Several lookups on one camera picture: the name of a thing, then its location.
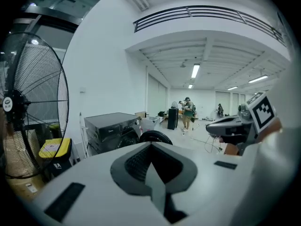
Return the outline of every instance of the white ceiling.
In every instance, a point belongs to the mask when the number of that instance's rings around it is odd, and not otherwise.
[[[238,86],[239,91],[254,93],[270,89],[289,62],[269,53],[256,43],[234,42],[212,37],[179,40],[143,48],[140,51],[157,67],[172,88],[227,90]],[[200,64],[196,79],[191,78],[194,64]],[[265,80],[249,80],[268,75]]]

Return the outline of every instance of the railing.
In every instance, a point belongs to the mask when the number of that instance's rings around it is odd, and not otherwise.
[[[162,10],[135,21],[135,32],[155,24],[185,17],[215,17],[243,23],[268,34],[285,46],[281,33],[271,25],[246,13],[218,6],[196,5]]]

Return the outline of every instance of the fan grille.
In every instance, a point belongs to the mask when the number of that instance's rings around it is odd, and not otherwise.
[[[41,173],[60,148],[55,154],[49,152],[48,159],[38,155],[47,139],[63,139],[65,135],[67,81],[54,50],[34,34],[10,34],[1,51],[0,98],[13,100],[12,111],[2,113],[0,121],[5,157],[2,167],[10,177],[28,178]]]

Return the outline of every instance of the floor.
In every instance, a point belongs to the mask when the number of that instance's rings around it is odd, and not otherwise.
[[[173,145],[192,150],[201,150],[207,153],[219,154],[224,152],[226,144],[219,143],[218,139],[214,141],[206,131],[205,126],[210,123],[210,121],[195,121],[194,123],[190,123],[188,132],[182,131],[184,125],[181,120],[178,121],[178,127],[175,130],[167,129],[167,123],[168,121],[165,120],[155,126],[155,130],[161,131],[167,135]]]

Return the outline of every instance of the pants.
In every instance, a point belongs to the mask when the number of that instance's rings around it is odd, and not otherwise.
[[[190,119],[191,119],[191,116],[183,115],[183,124],[184,124],[184,127],[186,127],[186,129],[189,128]]]

